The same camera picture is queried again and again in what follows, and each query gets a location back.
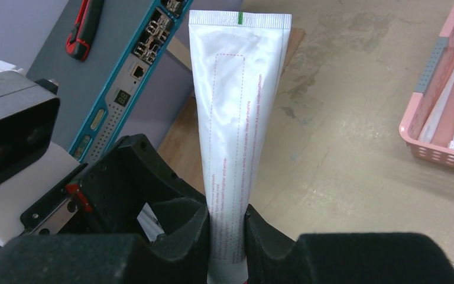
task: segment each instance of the digital display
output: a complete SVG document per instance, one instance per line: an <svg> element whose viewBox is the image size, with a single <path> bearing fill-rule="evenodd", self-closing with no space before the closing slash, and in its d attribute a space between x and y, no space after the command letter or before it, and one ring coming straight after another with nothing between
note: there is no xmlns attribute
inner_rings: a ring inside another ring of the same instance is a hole
<svg viewBox="0 0 454 284"><path fill-rule="evenodd" d="M122 107L125 107L128 102L129 102L129 98L131 97L130 94L126 93L125 91L123 90L120 90L116 96L116 98L114 99L114 102L116 104L119 104L120 106Z"/></svg>

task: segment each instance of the black camera housing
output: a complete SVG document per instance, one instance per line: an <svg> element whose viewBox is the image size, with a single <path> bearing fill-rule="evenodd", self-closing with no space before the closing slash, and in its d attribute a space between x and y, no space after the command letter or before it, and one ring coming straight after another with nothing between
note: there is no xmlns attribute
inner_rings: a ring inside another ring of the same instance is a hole
<svg viewBox="0 0 454 284"><path fill-rule="evenodd" d="M48 89L17 72L0 72L0 184L44 155L59 107Z"/></svg>

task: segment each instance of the pink plastic tray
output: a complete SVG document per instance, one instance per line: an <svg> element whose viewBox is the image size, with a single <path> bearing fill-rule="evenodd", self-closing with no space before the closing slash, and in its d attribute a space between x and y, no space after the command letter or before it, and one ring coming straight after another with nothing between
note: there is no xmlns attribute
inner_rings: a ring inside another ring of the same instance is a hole
<svg viewBox="0 0 454 284"><path fill-rule="evenodd" d="M422 126L454 67L454 6L440 33L440 42L441 40L447 46L439 54L439 58L434 56L434 52L431 55L429 63L434 63L436 67L433 72L430 72L431 76L428 76L427 72L422 75L421 82L424 83L424 80L429 82L425 88L422 88L423 92L412 94L399 131L415 157L454 167L454 150L447 148L454 132L454 86L431 144L417 141Z"/></svg>

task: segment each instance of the ethernet port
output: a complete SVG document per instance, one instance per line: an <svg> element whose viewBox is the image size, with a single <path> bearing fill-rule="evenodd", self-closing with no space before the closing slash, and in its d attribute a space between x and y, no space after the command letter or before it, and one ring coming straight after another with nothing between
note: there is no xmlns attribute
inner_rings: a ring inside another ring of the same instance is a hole
<svg viewBox="0 0 454 284"><path fill-rule="evenodd" d="M147 54L147 58L145 58L145 62L147 62L149 65L152 65L152 63L154 63L154 61L155 61L156 56L157 56L156 52L149 50L149 52Z"/></svg>
<svg viewBox="0 0 454 284"><path fill-rule="evenodd" d="M145 32L143 32L137 40L135 47L133 48L133 54L136 55L138 58L142 58L145 56L146 49L149 48L149 43L151 41L151 36Z"/></svg>
<svg viewBox="0 0 454 284"><path fill-rule="evenodd" d="M156 9L145 27L145 31L161 41L166 41L173 27L174 22L171 18L166 16L163 11Z"/></svg>
<svg viewBox="0 0 454 284"><path fill-rule="evenodd" d="M135 78L136 80L140 80L140 79L142 79L144 74L145 74L145 69L142 66L137 64L135 66L135 69L133 69L131 76L133 76L133 78Z"/></svg>
<svg viewBox="0 0 454 284"><path fill-rule="evenodd" d="M166 7L175 17L179 17L183 12L186 0L161 0L161 4Z"/></svg>
<svg viewBox="0 0 454 284"><path fill-rule="evenodd" d="M157 53L162 45L163 43L159 42L158 40L153 40L149 43L148 48Z"/></svg>

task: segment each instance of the white toothpaste tube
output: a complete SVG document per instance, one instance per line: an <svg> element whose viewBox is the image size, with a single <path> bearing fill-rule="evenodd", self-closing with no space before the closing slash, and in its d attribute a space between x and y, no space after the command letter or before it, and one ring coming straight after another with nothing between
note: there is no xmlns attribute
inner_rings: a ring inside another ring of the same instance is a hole
<svg viewBox="0 0 454 284"><path fill-rule="evenodd" d="M190 54L210 213L208 284L248 279L244 214L255 183L291 15L190 11Z"/></svg>

